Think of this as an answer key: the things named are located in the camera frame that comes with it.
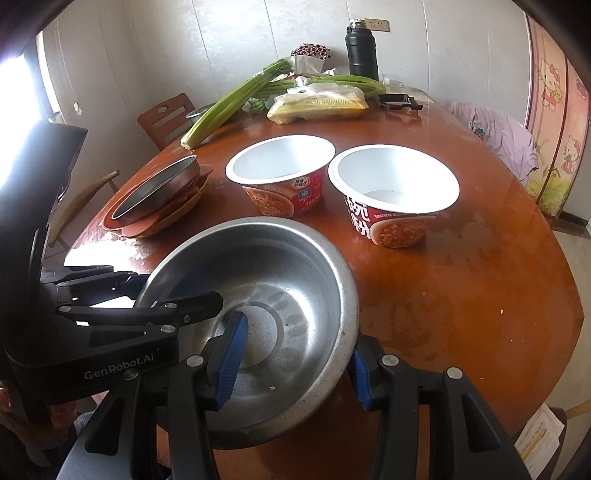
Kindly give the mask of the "person's hand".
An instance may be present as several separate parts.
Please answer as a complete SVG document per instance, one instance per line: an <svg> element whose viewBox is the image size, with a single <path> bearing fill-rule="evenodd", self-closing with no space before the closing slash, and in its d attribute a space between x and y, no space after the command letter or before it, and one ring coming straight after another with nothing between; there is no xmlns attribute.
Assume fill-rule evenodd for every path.
<svg viewBox="0 0 591 480"><path fill-rule="evenodd" d="M43 406L41 420L32 422L18 395L11 393L7 382L1 383L1 426L16 436L28 457L38 465L49 463L47 452L65 447L72 435L79 435L93 413L81 413L78 401L73 401Z"/></svg>

